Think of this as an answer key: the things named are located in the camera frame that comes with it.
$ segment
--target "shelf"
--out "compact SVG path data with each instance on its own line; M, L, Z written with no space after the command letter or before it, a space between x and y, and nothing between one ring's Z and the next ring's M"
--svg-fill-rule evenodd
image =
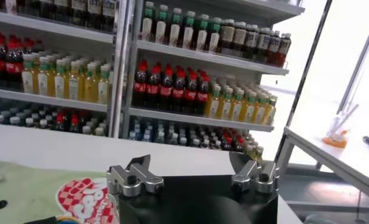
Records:
M150 117L150 118L163 119L163 120L168 120L168 121L211 125L211 126L226 127L226 128L237 128L237 129L243 129L243 130L271 132L274 129L273 126L268 126L268 125L258 125L258 124L250 124L250 123L235 122L235 121L225 121L225 120L219 120L219 119L212 119L208 117L174 114L174 113L146 110L146 109L140 109L140 108L129 108L129 114L133 116Z
M60 24L56 21L41 18L28 18L0 12L0 22L112 44L112 35L110 34L79 28L73 25Z
M207 61L210 63L216 63L219 65L226 65L226 66L232 66L236 68L243 68L251 71L258 71L262 72L263 74L273 74L273 75L286 75L288 74L288 70L278 68L275 66L270 65L264 65L261 63L255 63L248 60L242 60L238 58L233 57L226 57L223 55L218 54L210 54L206 52L199 52L199 51L193 51L188 49L183 49L179 47L172 47L168 45L163 44L157 44L153 42L148 41L137 41L137 48L146 50L146 51L153 51L153 52L160 52L170 55L175 55L178 57L185 57L185 58L192 58L195 60L202 60Z
M0 98L22 100L33 103L42 103L48 105L55 105L59 107L70 107L82 110L107 112L107 106L99 103L89 103L77 100L59 99L54 97L20 93L3 89L0 89Z

